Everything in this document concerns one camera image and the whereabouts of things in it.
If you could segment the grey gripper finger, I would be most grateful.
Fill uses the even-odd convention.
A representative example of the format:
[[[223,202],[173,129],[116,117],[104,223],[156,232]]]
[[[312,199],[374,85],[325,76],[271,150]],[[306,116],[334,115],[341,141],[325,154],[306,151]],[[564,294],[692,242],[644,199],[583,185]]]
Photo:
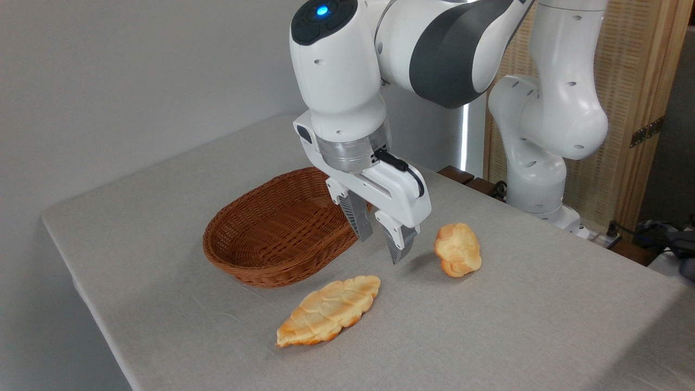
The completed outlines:
[[[419,234],[419,226],[410,228],[387,215],[384,211],[377,211],[375,217],[384,228],[385,238],[389,245],[390,258],[393,264],[397,264],[412,249],[415,237]]]
[[[333,203],[340,206],[358,240],[365,242],[373,233],[368,218],[367,201],[341,185],[335,178],[328,178],[326,185]]]

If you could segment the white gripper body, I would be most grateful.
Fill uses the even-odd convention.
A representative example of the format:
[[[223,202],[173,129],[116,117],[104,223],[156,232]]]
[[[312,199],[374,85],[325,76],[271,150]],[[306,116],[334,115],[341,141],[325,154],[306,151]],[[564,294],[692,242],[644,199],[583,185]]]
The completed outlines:
[[[414,176],[383,161],[378,161],[374,166],[359,173],[342,172],[328,166],[318,149],[318,139],[311,129],[309,111],[293,121],[294,132],[298,134],[300,128],[306,129],[308,134],[300,136],[300,140],[310,162],[378,210],[384,211],[390,218],[401,225],[414,228],[431,213],[432,206],[425,181],[416,168],[412,167],[410,170],[424,185],[424,194],[421,197],[420,186]]]

